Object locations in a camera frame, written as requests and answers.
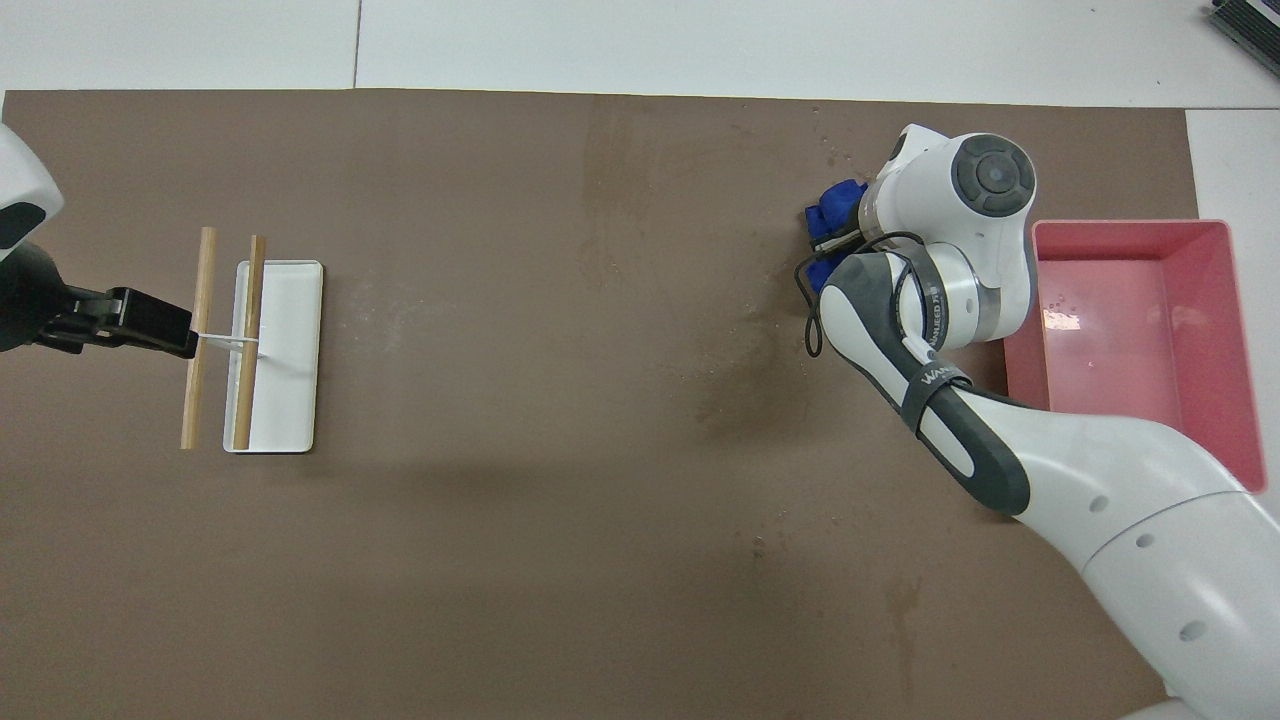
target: black strap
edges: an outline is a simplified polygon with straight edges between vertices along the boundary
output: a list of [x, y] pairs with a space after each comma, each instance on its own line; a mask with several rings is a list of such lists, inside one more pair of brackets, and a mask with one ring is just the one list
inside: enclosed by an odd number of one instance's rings
[[906, 396], [902, 397], [902, 409], [899, 410], [911, 434], [920, 434], [920, 418], [924, 416], [929, 400], [951, 383], [970, 384], [970, 380], [960, 368], [946, 360], [934, 360], [911, 375], [906, 383]]
[[915, 282], [920, 287], [920, 300], [924, 302], [924, 342], [938, 350], [947, 338], [947, 291], [942, 284], [942, 274], [929, 258], [923, 245], [906, 245], [890, 249], [888, 252], [906, 260]]

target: white tray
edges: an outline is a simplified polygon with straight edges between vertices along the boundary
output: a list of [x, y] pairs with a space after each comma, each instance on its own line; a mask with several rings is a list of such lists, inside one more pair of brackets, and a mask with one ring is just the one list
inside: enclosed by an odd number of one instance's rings
[[[244, 327], [248, 261], [236, 270], [232, 336]], [[306, 452], [315, 442], [316, 382], [320, 366], [320, 306], [324, 265], [315, 260], [268, 260], [262, 266], [262, 319], [248, 450], [232, 450], [241, 354], [227, 373], [228, 452]]]

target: wooden stick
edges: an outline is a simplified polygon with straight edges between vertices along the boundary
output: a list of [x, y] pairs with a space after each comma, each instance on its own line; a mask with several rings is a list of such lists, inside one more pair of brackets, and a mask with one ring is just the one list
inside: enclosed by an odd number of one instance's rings
[[253, 421], [253, 382], [257, 378], [257, 331], [262, 322], [262, 266], [266, 264], [266, 238], [255, 234], [250, 245], [248, 284], [244, 296], [244, 328], [242, 337], [239, 383], [236, 389], [236, 428], [232, 450], [248, 450], [250, 425]]
[[[214, 256], [218, 229], [200, 229], [200, 263], [196, 265], [196, 302], [191, 307], [191, 329], [201, 336], [209, 331], [209, 305], [214, 299]], [[205, 388], [205, 338], [196, 341], [196, 355], [187, 363], [187, 393], [182, 400], [182, 450], [196, 448], [200, 433], [200, 400]]]

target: black cable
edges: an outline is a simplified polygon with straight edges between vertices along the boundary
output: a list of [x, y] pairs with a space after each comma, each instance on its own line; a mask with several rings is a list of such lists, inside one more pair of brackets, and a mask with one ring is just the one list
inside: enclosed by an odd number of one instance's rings
[[[805, 268], [808, 268], [817, 260], [820, 260], [824, 255], [827, 255], [827, 252], [823, 252], [820, 250], [818, 252], [814, 252], [813, 255], [805, 258], [804, 260], [800, 260], [800, 264], [796, 265], [795, 272], [791, 273], [791, 277], [796, 281], [796, 287], [800, 288], [800, 295], [804, 296], [804, 304], [809, 307], [809, 316], [805, 318], [804, 322], [804, 350], [805, 352], [809, 354], [809, 357], [817, 357], [822, 355], [822, 320], [818, 319], [817, 299], [809, 295], [809, 288], [805, 284], [805, 281], [800, 278], [800, 274], [805, 270]], [[813, 342], [814, 328], [818, 329], [817, 343]]]
[[[888, 307], [890, 311], [895, 314], [897, 313], [899, 304], [902, 301], [902, 287], [906, 286], [906, 278], [909, 278], [910, 275], [911, 275], [910, 272], [904, 272], [901, 275], [897, 277], [897, 282], [893, 283], [893, 293], [890, 295]], [[906, 328], [902, 327], [901, 322], [897, 323], [897, 334], [900, 338], [906, 337]]]
[[[906, 238], [906, 240], [913, 240], [913, 241], [915, 241], [915, 242], [918, 242], [920, 245], [924, 245], [924, 238], [922, 238], [920, 236], [915, 234], [914, 232], [893, 231], [893, 232], [887, 232], [887, 233], [884, 233], [884, 234], [882, 234], [882, 236], [879, 236], [879, 237], [877, 237], [874, 240], [864, 240], [861, 242], [861, 245], [859, 245], [858, 247], [855, 247], [850, 252], [856, 254], [856, 252], [870, 252], [870, 251], [874, 251], [877, 245], [879, 245], [881, 242], [884, 242], [886, 240], [893, 240], [895, 237], [902, 237], [902, 238]], [[829, 237], [829, 234], [828, 236], [823, 236], [823, 242], [827, 242], [829, 240], [832, 240]], [[809, 287], [806, 286], [805, 281], [801, 279], [800, 274], [804, 273], [804, 270], [809, 265], [812, 265], [813, 263], [815, 263], [815, 261], [818, 261], [818, 260], [826, 258], [827, 255], [829, 255], [832, 252], [836, 252], [838, 250], [841, 250], [841, 249], [836, 247], [836, 249], [832, 249], [832, 250], [819, 250], [819, 251], [814, 252], [813, 255], [810, 255], [810, 256], [805, 258], [804, 260], [801, 260], [800, 264], [796, 265], [795, 272], [791, 273], [791, 277], [796, 281], [796, 287], [800, 288], [800, 295], [804, 296], [804, 304], [809, 309], [809, 315], [805, 318], [805, 322], [804, 322], [804, 350], [805, 350], [805, 352], [809, 354], [809, 357], [817, 357], [817, 356], [822, 355], [822, 342], [823, 342], [822, 341], [822, 318], [818, 316], [818, 299], [809, 295]], [[901, 283], [901, 281], [905, 277], [906, 277], [906, 273], [902, 273], [902, 277], [899, 278], [899, 282]]]

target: brown table surface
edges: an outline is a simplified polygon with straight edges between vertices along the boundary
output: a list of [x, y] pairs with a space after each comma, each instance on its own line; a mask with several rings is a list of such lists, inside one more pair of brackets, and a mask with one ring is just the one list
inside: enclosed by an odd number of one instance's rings
[[[212, 331], [248, 234], [326, 268], [315, 450], [182, 454], [184, 363], [0, 357], [0, 715], [1111, 719], [1158, 678], [835, 354], [800, 211], [900, 128], [1036, 218], [1196, 217], [1183, 114], [486, 92], [10, 92], [83, 287]], [[963, 354], [1002, 388], [998, 345]]]

